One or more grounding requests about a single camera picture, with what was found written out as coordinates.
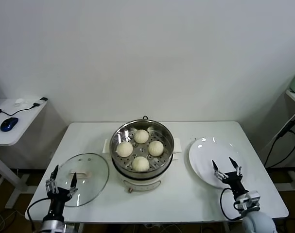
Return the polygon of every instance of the white wall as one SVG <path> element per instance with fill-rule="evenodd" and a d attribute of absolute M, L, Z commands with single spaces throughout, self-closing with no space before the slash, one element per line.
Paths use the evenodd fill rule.
<path fill-rule="evenodd" d="M 0 95 L 67 123 L 237 120 L 258 149 L 294 74 L 295 0 L 0 1 Z"/>

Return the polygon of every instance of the glass lid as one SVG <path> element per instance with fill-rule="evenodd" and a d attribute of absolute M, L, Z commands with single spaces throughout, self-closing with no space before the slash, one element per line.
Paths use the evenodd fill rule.
<path fill-rule="evenodd" d="M 106 160 L 94 153 L 78 154 L 67 160 L 56 176 L 56 183 L 61 188 L 70 188 L 74 173 L 77 175 L 77 192 L 65 203 L 67 207 L 82 206 L 95 199 L 104 189 L 109 168 Z"/>

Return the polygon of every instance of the white table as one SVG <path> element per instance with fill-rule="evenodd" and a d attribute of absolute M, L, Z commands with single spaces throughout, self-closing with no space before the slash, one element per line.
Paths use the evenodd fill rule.
<path fill-rule="evenodd" d="M 245 188 L 257 190 L 261 210 L 273 218 L 288 216 L 288 210 L 268 176 L 249 140 L 237 122 L 164 122 L 174 137 L 181 141 L 182 153 L 170 165 L 161 185 L 148 192 L 132 192 L 120 182 L 112 162 L 108 161 L 110 176 L 102 193 L 92 202 L 65 208 L 66 222 L 80 223 L 172 223 L 225 221 L 219 198 L 221 190 L 203 182 L 193 172 L 188 161 L 188 149 L 197 138 L 215 136 L 228 140 L 240 151 L 248 167 Z M 57 164 L 80 154 L 102 154 L 104 141 L 122 123 L 72 123 L 67 129 L 31 203 L 46 197 L 45 181 Z M 224 209 L 230 217 L 233 196 L 224 195 Z M 42 201 L 30 210 L 32 219 L 41 221 L 47 214 L 49 201 Z"/>
<path fill-rule="evenodd" d="M 286 94 L 295 102 L 295 93 L 291 92 L 290 90 L 287 90 Z M 294 191 L 295 190 L 295 172 L 289 171 L 288 173 L 293 181 L 291 183 L 276 183 L 275 185 L 279 191 Z"/>
<path fill-rule="evenodd" d="M 25 104 L 22 104 L 21 106 L 15 106 L 16 99 L 0 99 L 0 109 L 2 109 L 8 114 L 12 114 L 20 109 L 26 109 L 31 107 L 33 103 L 36 102 L 37 100 L 38 99 L 26 100 Z M 43 109 L 45 105 L 46 103 L 43 103 L 42 105 L 36 108 L 30 109 L 27 111 L 22 111 L 12 116 L 12 117 L 18 118 L 18 123 L 14 126 L 14 128 L 11 131 L 2 132 L 0 130 L 0 146 L 14 145 L 22 137 L 22 135 L 25 133 L 27 128 L 30 126 L 30 124 L 33 122 L 33 120 L 36 118 L 36 116 L 40 113 L 40 111 Z M 0 113 L 0 125 L 7 118 L 10 118 L 10 116 L 7 116 L 4 113 Z M 5 208 L 11 209 L 13 205 L 15 204 L 19 194 L 22 194 L 22 193 L 32 194 L 36 190 L 36 186 L 26 185 L 25 182 L 29 177 L 28 174 L 24 174 L 22 178 L 20 179 L 17 175 L 15 175 L 15 173 L 11 171 L 10 168 L 6 166 L 6 164 L 4 164 L 1 161 L 1 159 L 0 159 L 0 174 L 2 175 L 2 178 L 0 179 L 0 184 L 5 178 L 6 180 L 8 180 L 11 184 L 15 186 L 15 190 L 13 191 L 11 197 L 9 198 Z"/>

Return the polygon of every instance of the metal rim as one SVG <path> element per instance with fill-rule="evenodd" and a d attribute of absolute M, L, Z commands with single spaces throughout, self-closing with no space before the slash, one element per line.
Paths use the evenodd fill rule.
<path fill-rule="evenodd" d="M 120 126 L 114 133 L 113 133 L 113 135 L 115 135 L 118 131 L 120 131 L 120 129 L 122 129 L 122 128 L 125 128 L 126 126 L 128 126 L 128 125 L 130 125 L 130 124 L 133 124 L 133 123 L 135 123 L 135 122 L 140 122 L 140 121 L 143 121 L 143 122 L 150 122 L 150 123 L 153 123 L 153 124 L 158 124 L 158 125 L 160 125 L 161 127 L 164 127 L 168 132 L 170 132 L 170 130 L 166 127 L 166 126 L 164 126 L 163 124 L 161 124 L 161 123 L 159 123 L 158 121 L 154 121 L 154 120 L 149 120 L 149 119 L 138 119 L 138 120 L 132 120 L 132 121 L 129 121 L 129 122 L 127 122 L 127 123 L 125 123 L 125 124 L 123 124 L 122 126 Z M 113 143 L 113 137 L 111 137 L 111 139 L 110 139 L 110 142 L 109 142 L 109 147 L 111 148 L 112 147 L 112 143 Z M 171 155 L 169 156 L 169 159 L 168 159 L 168 162 L 169 161 L 171 161 L 172 160 L 172 158 L 173 158 L 173 150 L 174 150 L 174 148 L 172 148 L 172 153 L 171 153 Z M 157 171 L 157 170 L 159 170 L 159 169 L 161 169 L 163 166 L 165 166 L 167 163 L 163 163 L 161 166 L 159 166 L 158 168 L 156 168 L 155 170 L 153 170 L 153 171 Z M 122 170 L 125 170 L 125 171 L 127 171 L 127 172 L 131 172 L 131 173 L 134 173 L 134 174 L 145 174 L 145 173 L 150 173 L 151 171 L 134 171 L 134 170 L 127 170 L 127 169 L 125 169 L 125 168 L 123 168 L 123 167 L 119 167 L 119 169 L 122 169 Z"/>
<path fill-rule="evenodd" d="M 149 178 L 134 178 L 134 177 L 128 176 L 127 174 L 125 174 L 125 173 L 123 173 L 122 171 L 120 171 L 120 168 L 117 167 L 117 165 L 115 164 L 114 160 L 112 160 L 112 162 L 113 162 L 113 165 L 114 165 L 115 169 L 116 169 L 121 175 L 123 175 L 124 177 L 129 178 L 129 179 L 132 179 L 132 180 L 135 180 L 135 181 L 148 181 L 148 180 L 151 180 L 151 179 L 154 179 L 154 178 L 160 176 L 160 175 L 163 174 L 166 170 L 168 170 L 168 168 L 169 168 L 169 166 L 170 166 L 172 160 L 173 160 L 173 157 L 171 157 L 171 159 L 170 159 L 170 161 L 169 161 L 169 163 L 168 163 L 168 166 L 167 166 L 167 167 L 166 167 L 161 173 L 159 173 L 159 174 L 157 174 L 157 175 L 155 175 L 155 176 L 149 177 Z"/>
<path fill-rule="evenodd" d="M 73 159 L 73 158 L 75 158 L 75 157 L 77 157 L 77 156 L 84 155 L 84 154 L 97 155 L 97 156 L 99 156 L 101 159 L 104 160 L 104 162 L 106 163 L 106 166 L 107 166 L 107 173 L 108 173 L 108 174 L 107 174 L 107 179 L 106 179 L 106 181 L 105 181 L 105 184 L 104 184 L 103 188 L 99 191 L 99 193 L 98 193 L 94 198 L 92 198 L 90 201 L 87 201 L 86 203 L 84 203 L 84 204 L 82 204 L 82 205 L 78 205 L 78 206 L 68 206 L 68 205 L 66 205 L 66 202 L 65 202 L 65 206 L 66 206 L 66 207 L 69 207 L 69 208 L 80 207 L 80 206 L 83 206 L 83 205 L 86 205 L 86 204 L 90 203 L 91 201 L 93 201 L 94 199 L 96 199 L 96 198 L 102 193 L 102 191 L 104 190 L 104 188 L 105 188 L 105 186 L 106 186 L 106 184 L 107 184 L 107 182 L 108 182 L 108 178 L 109 178 L 109 166 L 108 166 L 108 162 L 107 162 L 106 159 L 103 158 L 101 155 L 96 154 L 96 153 L 82 153 L 82 154 L 77 154 L 77 155 L 75 155 L 75 156 L 69 158 L 67 161 L 69 161 L 69 160 L 71 160 L 71 159 Z"/>

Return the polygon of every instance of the white plate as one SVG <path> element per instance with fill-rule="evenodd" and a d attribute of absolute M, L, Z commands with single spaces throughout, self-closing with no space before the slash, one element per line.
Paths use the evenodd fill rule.
<path fill-rule="evenodd" d="M 203 137 L 195 141 L 189 152 L 189 159 L 195 173 L 208 184 L 216 188 L 227 188 L 214 176 L 212 160 L 223 173 L 235 171 L 229 157 L 242 166 L 243 179 L 247 175 L 246 164 L 234 145 L 216 137 Z"/>

